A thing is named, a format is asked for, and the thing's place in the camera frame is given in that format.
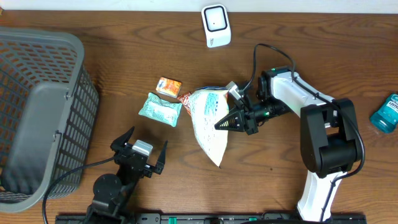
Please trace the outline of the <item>small orange box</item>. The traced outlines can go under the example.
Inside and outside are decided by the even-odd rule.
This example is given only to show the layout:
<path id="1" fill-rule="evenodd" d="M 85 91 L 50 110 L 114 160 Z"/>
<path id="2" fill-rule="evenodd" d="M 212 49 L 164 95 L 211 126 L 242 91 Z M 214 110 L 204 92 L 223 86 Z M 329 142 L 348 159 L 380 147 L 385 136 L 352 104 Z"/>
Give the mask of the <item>small orange box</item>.
<path id="1" fill-rule="evenodd" d="M 181 88 L 182 82 L 161 77 L 157 83 L 155 90 L 157 91 L 157 93 L 176 98 L 178 97 Z"/>

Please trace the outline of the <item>green wet wipes pack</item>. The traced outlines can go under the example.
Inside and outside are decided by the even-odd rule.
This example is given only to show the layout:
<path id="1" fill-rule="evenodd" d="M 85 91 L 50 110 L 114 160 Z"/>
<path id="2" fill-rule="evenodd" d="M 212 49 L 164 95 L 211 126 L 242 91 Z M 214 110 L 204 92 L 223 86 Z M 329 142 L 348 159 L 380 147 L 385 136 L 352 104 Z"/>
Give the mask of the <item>green wet wipes pack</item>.
<path id="1" fill-rule="evenodd" d="M 176 127 L 181 108 L 181 103 L 171 103 L 149 93 L 139 115 Z"/>

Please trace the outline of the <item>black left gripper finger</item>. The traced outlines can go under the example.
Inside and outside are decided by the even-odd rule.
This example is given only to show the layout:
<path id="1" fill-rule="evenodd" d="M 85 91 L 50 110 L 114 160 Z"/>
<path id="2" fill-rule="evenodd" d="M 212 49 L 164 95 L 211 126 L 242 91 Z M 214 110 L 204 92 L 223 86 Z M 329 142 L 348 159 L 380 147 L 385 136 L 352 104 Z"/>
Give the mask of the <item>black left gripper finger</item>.
<path id="1" fill-rule="evenodd" d="M 124 149 L 125 145 L 128 143 L 128 140 L 130 140 L 133 132 L 134 132 L 135 127 L 133 126 L 130 128 L 126 133 L 122 134 L 120 137 L 116 138 L 110 145 L 110 148 L 113 151 L 121 151 Z"/>
<path id="2" fill-rule="evenodd" d="M 156 165 L 155 165 L 154 172 L 156 174 L 159 174 L 159 175 L 162 173 L 162 171 L 164 169 L 164 166 L 165 166 L 167 145 L 168 145 L 168 141 L 166 141 L 164 143 L 164 146 L 163 146 L 163 148 L 162 148 L 162 150 L 160 152 L 160 155 L 159 155 L 158 160 L 157 160 Z"/>

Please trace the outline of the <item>red chocolate bar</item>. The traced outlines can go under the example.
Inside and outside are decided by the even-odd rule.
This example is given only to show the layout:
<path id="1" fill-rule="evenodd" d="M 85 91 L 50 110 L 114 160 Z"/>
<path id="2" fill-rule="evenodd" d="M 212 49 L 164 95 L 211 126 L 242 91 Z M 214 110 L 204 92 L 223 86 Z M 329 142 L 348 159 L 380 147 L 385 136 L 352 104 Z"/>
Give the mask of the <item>red chocolate bar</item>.
<path id="1" fill-rule="evenodd" d="M 192 95 L 191 92 L 186 92 L 177 97 L 177 99 L 181 102 L 181 104 L 186 109 L 187 113 L 191 115 L 191 106 L 190 106 L 190 96 Z"/>

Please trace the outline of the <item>orange snack bag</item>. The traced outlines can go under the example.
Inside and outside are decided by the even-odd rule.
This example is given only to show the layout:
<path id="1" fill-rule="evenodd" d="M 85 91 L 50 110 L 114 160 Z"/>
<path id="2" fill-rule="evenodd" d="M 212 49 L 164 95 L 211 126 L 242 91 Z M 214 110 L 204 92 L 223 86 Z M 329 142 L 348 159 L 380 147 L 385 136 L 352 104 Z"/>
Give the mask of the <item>orange snack bag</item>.
<path id="1" fill-rule="evenodd" d="M 215 124 L 229 112 L 226 88 L 201 88 L 188 97 L 195 138 L 205 154 L 220 166 L 228 143 L 228 132 Z"/>

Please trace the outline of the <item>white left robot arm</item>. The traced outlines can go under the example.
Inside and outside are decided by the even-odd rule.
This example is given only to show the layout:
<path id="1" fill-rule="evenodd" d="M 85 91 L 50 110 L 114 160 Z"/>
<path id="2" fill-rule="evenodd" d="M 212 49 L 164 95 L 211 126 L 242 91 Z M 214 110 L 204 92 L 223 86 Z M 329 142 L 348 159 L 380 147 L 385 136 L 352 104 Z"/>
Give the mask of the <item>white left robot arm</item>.
<path id="1" fill-rule="evenodd" d="M 153 146 L 137 140 L 128 143 L 134 128 L 116 138 L 110 145 L 114 151 L 113 161 L 119 166 L 116 174 L 104 174 L 93 185 L 93 201 L 82 223 L 135 223 L 132 212 L 126 208 L 138 182 L 152 174 L 161 174 L 165 166 L 165 142 L 156 164 L 147 163 Z"/>

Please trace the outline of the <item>blue mouthwash bottle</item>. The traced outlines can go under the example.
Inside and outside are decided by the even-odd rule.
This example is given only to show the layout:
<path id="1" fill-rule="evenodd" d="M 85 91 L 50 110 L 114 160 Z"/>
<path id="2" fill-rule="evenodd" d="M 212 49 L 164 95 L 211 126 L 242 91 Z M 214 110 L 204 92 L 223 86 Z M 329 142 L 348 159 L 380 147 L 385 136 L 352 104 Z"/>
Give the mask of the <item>blue mouthwash bottle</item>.
<path id="1" fill-rule="evenodd" d="M 397 94 L 391 94 L 386 102 L 370 117 L 371 123 L 388 134 L 397 127 Z"/>

